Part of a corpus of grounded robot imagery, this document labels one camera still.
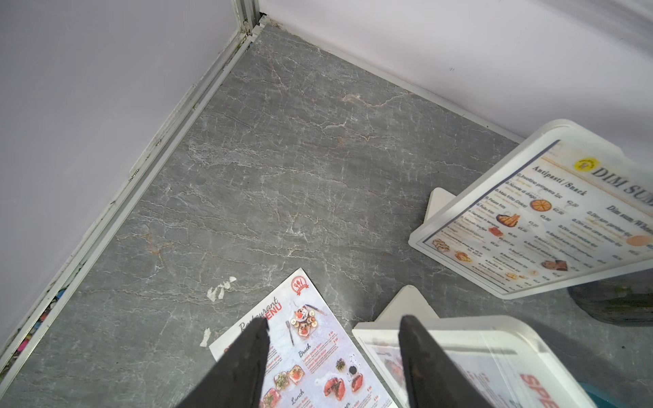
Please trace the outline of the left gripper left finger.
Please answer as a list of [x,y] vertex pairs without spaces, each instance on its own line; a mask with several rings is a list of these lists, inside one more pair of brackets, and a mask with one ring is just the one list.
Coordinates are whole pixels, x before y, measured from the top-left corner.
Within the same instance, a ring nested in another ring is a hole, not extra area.
[[179,407],[257,407],[270,350],[269,325],[253,319]]

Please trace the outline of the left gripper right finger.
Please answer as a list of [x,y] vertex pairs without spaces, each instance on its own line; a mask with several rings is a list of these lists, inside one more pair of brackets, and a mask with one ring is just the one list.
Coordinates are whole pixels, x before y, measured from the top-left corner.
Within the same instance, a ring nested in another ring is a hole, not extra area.
[[444,408],[490,405],[417,317],[401,318],[399,343],[409,406]]

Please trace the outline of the red special menu sheet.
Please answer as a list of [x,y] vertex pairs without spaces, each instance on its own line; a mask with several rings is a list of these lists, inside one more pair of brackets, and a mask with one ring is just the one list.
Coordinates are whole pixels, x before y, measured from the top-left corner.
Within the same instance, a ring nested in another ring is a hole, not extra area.
[[298,269],[209,347],[219,359],[255,318],[270,350],[260,407],[393,407],[395,403],[319,294]]

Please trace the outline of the dark glass flower vase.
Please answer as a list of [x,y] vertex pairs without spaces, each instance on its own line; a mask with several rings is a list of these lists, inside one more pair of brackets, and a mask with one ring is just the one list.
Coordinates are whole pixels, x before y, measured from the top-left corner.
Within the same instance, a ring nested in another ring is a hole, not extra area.
[[617,326],[652,326],[652,270],[568,288],[589,316]]

